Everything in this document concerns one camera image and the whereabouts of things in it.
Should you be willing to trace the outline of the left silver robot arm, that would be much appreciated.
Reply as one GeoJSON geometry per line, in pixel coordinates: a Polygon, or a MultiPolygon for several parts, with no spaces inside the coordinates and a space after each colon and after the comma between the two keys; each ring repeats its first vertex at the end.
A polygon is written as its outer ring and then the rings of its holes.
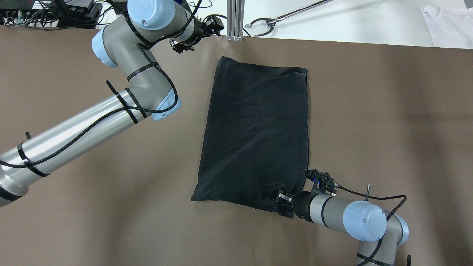
{"type": "Polygon", "coordinates": [[[224,24],[210,15],[199,20],[185,0],[129,0],[122,16],[92,39],[93,52],[118,67],[129,86],[19,143],[1,155],[1,206],[26,195],[30,186],[147,117],[160,120],[182,106],[176,87],[150,49],[169,40],[174,51],[193,50],[201,39],[220,35],[224,24]]]}

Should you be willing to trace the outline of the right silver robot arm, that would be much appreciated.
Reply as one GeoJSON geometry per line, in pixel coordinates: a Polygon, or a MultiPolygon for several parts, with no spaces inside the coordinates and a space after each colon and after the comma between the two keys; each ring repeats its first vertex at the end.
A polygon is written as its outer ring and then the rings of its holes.
{"type": "Polygon", "coordinates": [[[405,219],[365,200],[352,201],[319,190],[297,195],[275,190],[271,199],[300,219],[359,240],[357,265],[393,266],[397,247],[409,237],[405,219]]]}

